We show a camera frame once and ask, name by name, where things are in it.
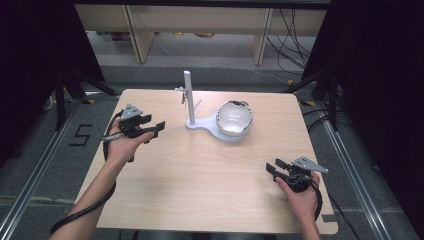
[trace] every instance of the white stand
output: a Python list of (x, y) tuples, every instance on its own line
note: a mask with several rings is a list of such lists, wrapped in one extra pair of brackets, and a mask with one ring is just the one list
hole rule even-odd
[(213, 136), (222, 140), (224, 142), (235, 143), (241, 141), (244, 136), (233, 137), (228, 136), (222, 133), (219, 130), (218, 124), (216, 122), (216, 112), (210, 115), (205, 119), (198, 119), (194, 116), (194, 107), (193, 107), (193, 92), (191, 87), (191, 76), (189, 71), (184, 71), (184, 81), (185, 81), (185, 92), (187, 93), (187, 104), (188, 104), (188, 113), (189, 119), (187, 119), (185, 125), (189, 130), (206, 130), (209, 131)]

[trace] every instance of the cabinet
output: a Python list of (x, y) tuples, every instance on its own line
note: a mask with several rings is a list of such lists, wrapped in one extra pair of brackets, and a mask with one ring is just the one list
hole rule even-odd
[[(292, 10), (75, 4), (86, 30), (129, 32), (136, 60), (146, 61), (155, 32), (249, 35), (255, 65), (261, 65), (267, 35), (287, 35)], [(296, 10), (297, 36), (317, 36), (324, 10)]]

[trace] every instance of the wooden table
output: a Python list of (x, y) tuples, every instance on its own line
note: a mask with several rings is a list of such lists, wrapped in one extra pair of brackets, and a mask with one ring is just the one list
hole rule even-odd
[[(157, 139), (138, 148), (117, 179), (106, 203), (100, 228), (201, 232), (296, 233), (298, 225), (287, 199), (265, 170), (275, 158), (287, 163), (301, 156), (316, 161), (297, 99), (291, 94), (194, 91), (196, 118), (209, 117), (228, 100), (249, 103), (253, 123), (238, 143), (225, 143), (209, 132), (185, 127), (188, 109), (181, 92), (126, 90), (114, 113), (127, 103), (152, 114), (153, 126), (166, 121)], [(104, 163), (102, 145), (94, 157), (80, 194)], [(334, 234), (337, 222), (324, 182), (323, 207), (317, 224), (321, 234)]]

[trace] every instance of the shiny reflective bowl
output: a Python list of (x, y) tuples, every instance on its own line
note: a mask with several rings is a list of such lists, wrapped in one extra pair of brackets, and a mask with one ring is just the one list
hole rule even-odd
[(253, 120), (249, 105), (243, 101), (228, 101), (216, 113), (219, 130), (227, 136), (239, 137), (249, 132)]

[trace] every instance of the wrist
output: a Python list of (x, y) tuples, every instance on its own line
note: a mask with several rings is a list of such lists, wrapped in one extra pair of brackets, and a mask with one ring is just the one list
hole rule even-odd
[(111, 168), (111, 169), (118, 169), (120, 171), (125, 166), (126, 163), (127, 161), (113, 158), (113, 157), (108, 157), (104, 166), (107, 166), (108, 168)]
[(315, 223), (315, 217), (314, 216), (298, 216), (297, 221), (299, 222), (300, 226), (303, 228), (309, 228), (311, 226), (316, 226)]

